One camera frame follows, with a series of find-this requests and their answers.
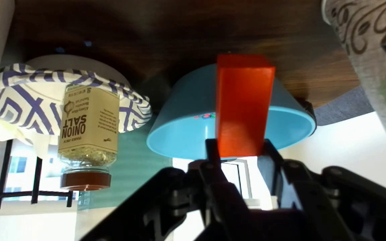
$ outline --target jar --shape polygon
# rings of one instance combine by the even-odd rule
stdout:
[[[116,160],[116,93],[90,85],[67,85],[63,100],[59,156],[65,163],[61,187],[110,187],[108,166]]]

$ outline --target blue bowl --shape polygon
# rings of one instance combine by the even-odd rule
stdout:
[[[178,80],[157,116],[147,145],[170,157],[206,157],[205,139],[216,137],[216,65],[201,66]],[[284,148],[309,136],[313,117],[274,80],[265,137]]]

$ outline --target jar lid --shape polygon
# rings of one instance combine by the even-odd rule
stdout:
[[[68,190],[100,190],[110,187],[111,175],[103,171],[75,171],[61,175],[60,187]]]

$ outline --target jar label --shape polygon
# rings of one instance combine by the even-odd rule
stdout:
[[[104,89],[68,87],[61,111],[59,153],[80,160],[96,152],[114,153],[114,157],[118,147],[118,101],[115,93]]]

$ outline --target red rectangular object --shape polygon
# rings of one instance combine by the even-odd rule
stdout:
[[[261,54],[218,54],[217,144],[221,156],[260,155],[274,66]]]

